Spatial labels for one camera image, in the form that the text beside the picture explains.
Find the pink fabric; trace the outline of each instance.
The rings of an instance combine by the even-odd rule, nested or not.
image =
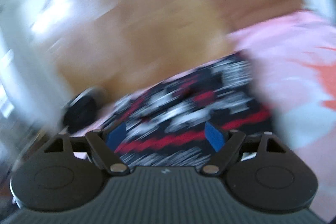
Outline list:
[[[254,70],[255,92],[275,110],[280,137],[319,180],[311,209],[336,212],[336,28],[309,11],[232,33]]]

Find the orange pattern on fabric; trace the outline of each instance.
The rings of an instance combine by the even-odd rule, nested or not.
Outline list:
[[[316,47],[331,51],[336,51],[336,48],[331,47]],[[308,68],[312,68],[318,72],[318,81],[323,86],[324,90],[331,95],[334,99],[324,101],[323,105],[327,108],[336,111],[336,61],[331,65],[326,65],[324,60],[318,57],[314,52],[306,52],[315,60],[315,64],[308,64],[299,60],[296,63]]]

